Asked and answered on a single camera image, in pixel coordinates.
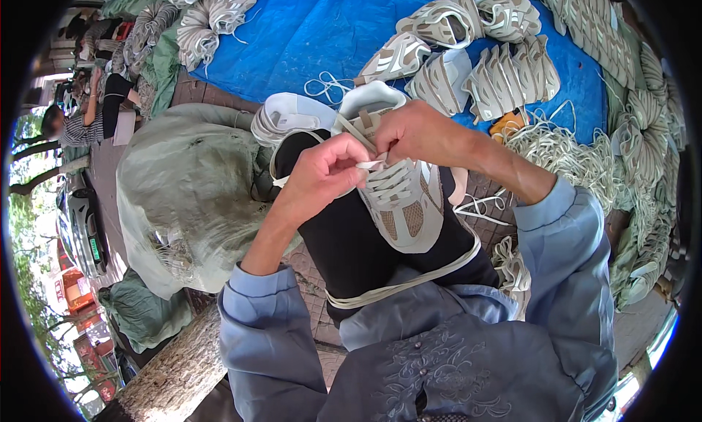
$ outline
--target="stack of shoe uppers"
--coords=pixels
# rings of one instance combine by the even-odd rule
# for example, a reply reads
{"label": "stack of shoe uppers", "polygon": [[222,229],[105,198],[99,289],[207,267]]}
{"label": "stack of shoe uppers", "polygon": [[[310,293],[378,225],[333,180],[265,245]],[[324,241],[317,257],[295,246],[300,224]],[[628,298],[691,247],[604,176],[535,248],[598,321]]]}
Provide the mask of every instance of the stack of shoe uppers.
{"label": "stack of shoe uppers", "polygon": [[[536,36],[539,11],[529,0],[434,0],[395,28],[397,34],[363,67],[356,85],[416,74],[405,86],[409,96],[446,116],[461,113],[471,96],[476,122],[548,101],[560,88],[547,37]],[[472,66],[463,49],[486,35],[506,43],[485,49]],[[515,44],[514,55],[508,43]],[[432,54],[430,45],[448,49]]]}

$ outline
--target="jacket sleeve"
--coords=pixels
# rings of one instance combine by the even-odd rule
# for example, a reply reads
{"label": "jacket sleeve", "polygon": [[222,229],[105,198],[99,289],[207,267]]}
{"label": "jacket sleeve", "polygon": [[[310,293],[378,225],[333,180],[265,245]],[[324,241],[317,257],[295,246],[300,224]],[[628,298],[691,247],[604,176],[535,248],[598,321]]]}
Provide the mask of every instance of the jacket sleeve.
{"label": "jacket sleeve", "polygon": [[531,273],[526,321],[548,330],[565,374],[583,391],[583,418],[591,420],[607,405],[618,376],[600,203],[558,177],[545,199],[516,207],[514,216]]}
{"label": "jacket sleeve", "polygon": [[220,351],[245,421],[314,421],[327,398],[310,313],[291,267],[238,266],[219,295]]}

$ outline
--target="woman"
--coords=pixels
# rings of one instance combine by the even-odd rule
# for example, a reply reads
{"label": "woman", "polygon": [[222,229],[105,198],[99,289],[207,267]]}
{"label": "woman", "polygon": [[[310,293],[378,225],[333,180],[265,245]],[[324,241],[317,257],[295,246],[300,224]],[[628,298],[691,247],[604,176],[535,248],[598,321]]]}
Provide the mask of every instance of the woman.
{"label": "woman", "polygon": [[49,140],[58,140],[61,146],[89,146],[114,136],[117,128],[119,104],[129,99],[140,105],[139,94],[130,83],[117,73],[113,73],[105,84],[105,100],[98,111],[98,81],[101,70],[95,69],[91,76],[91,95],[85,114],[77,113],[71,118],[64,116],[56,104],[50,106],[41,121],[41,132]]}

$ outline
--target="embroidered pattern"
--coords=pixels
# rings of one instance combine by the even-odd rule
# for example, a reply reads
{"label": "embroidered pattern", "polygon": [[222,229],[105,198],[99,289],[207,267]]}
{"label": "embroidered pattern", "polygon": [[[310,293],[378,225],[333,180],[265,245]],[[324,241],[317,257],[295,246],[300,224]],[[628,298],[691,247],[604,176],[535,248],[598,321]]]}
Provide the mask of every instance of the embroidered pattern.
{"label": "embroidered pattern", "polygon": [[432,330],[406,340],[394,341],[387,347],[392,361],[383,367],[390,372],[383,378],[383,391],[371,394],[385,400],[388,410],[373,417],[377,422],[390,422],[411,417],[417,394],[425,389],[438,391],[453,403],[446,413],[464,413],[474,417],[488,414],[501,418],[512,409],[510,403],[501,403],[498,396],[492,400],[477,400],[477,394],[489,384],[490,371],[475,366],[470,359],[485,349],[485,342],[473,347],[465,345],[465,338],[454,338],[445,322]]}

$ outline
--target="red sign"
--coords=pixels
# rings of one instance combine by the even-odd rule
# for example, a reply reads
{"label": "red sign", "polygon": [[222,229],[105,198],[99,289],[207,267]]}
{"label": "red sign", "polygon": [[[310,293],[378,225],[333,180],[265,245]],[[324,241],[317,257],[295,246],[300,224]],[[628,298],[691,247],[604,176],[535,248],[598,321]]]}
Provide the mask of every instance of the red sign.
{"label": "red sign", "polygon": [[114,398],[114,383],[109,379],[102,382],[95,389],[100,393],[102,400],[105,402],[109,402]]}

